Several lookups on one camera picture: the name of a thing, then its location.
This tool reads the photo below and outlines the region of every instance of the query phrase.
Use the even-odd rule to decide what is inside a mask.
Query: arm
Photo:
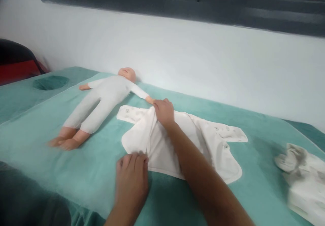
[[[174,121],[168,99],[154,102],[158,121],[167,131],[182,173],[209,225],[254,225],[237,198]]]
[[[79,90],[89,90],[89,89],[94,89],[96,86],[98,86],[100,83],[103,82],[103,80],[105,80],[105,78],[103,79],[99,79],[99,80],[95,80],[93,82],[88,82],[87,84],[81,85],[79,86]]]
[[[116,164],[115,205],[104,226],[133,226],[148,195],[148,159],[128,154]]]
[[[152,99],[144,90],[138,87],[136,84],[133,83],[131,92],[133,92],[138,97],[146,100],[148,103],[153,104],[155,99]]]

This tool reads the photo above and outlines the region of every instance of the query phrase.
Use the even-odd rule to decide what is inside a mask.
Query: doll face
[[[132,81],[133,83],[135,83],[135,72],[134,72],[133,69],[131,69],[129,67],[127,67],[127,68],[121,68],[118,71],[118,75],[124,76],[129,81]]]

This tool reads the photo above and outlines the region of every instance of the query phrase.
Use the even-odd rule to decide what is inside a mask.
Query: doll arm
[[[153,104],[153,101],[155,100],[155,99],[152,99],[144,90],[142,90],[136,84],[132,85],[131,92],[133,92],[138,97],[146,100],[150,104]]]
[[[95,80],[93,82],[88,82],[88,86],[90,89],[94,89],[96,86],[98,86],[100,83],[102,83],[105,80],[105,78],[103,79],[99,79],[99,80]]]
[[[79,86],[79,90],[89,90],[94,89],[96,86],[98,86],[100,83],[103,82],[104,79],[95,80],[93,82],[89,82],[87,84]]]

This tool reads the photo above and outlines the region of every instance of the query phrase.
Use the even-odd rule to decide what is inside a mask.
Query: human hand
[[[153,105],[153,102],[155,101],[155,99],[153,99],[153,98],[150,97],[150,96],[147,96],[147,97],[146,97],[146,101],[147,101],[148,103],[150,103],[151,105]]]
[[[157,119],[165,129],[175,124],[174,107],[167,98],[164,100],[155,100],[153,105],[156,110]]]
[[[84,84],[84,85],[79,86],[79,90],[82,90],[82,91],[89,90],[89,89],[90,89],[90,87],[89,87],[88,84]]]
[[[124,214],[140,214],[148,195],[148,158],[145,154],[128,154],[116,164],[115,207]]]

